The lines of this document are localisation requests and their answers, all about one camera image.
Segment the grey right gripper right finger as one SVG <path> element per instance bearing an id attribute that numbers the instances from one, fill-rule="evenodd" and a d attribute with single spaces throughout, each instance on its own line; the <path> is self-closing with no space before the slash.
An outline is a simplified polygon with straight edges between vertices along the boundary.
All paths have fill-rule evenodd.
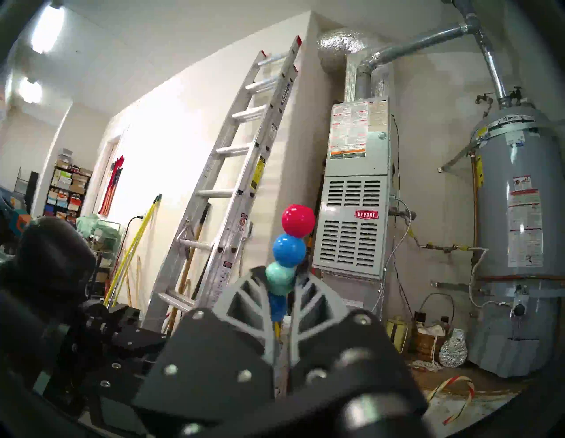
<path id="1" fill-rule="evenodd" d="M 332 372 L 366 363 L 376 389 L 422 398 L 412 373 L 378 318 L 349 309 L 342 298 L 312 274 L 294 286 L 289 329 L 289 392 L 296 392 Z"/>

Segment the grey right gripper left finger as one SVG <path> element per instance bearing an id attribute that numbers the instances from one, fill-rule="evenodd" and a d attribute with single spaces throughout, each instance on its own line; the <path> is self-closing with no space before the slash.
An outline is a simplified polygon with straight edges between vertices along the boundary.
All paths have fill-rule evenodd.
<path id="1" fill-rule="evenodd" d="M 132 405 L 144 426 L 216 426 L 274 399 L 276 336 L 265 267 L 184 316 Z"/>

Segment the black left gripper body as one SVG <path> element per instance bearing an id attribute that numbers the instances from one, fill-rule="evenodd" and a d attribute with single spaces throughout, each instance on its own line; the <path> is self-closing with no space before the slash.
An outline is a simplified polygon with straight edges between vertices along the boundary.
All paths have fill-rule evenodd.
<path id="1" fill-rule="evenodd" d="M 54 408 L 106 431 L 145 431 L 132 407 L 167 336 L 138 309 L 87 297 L 96 259 L 63 220 L 23 230 L 1 263 L 1 372 Z"/>

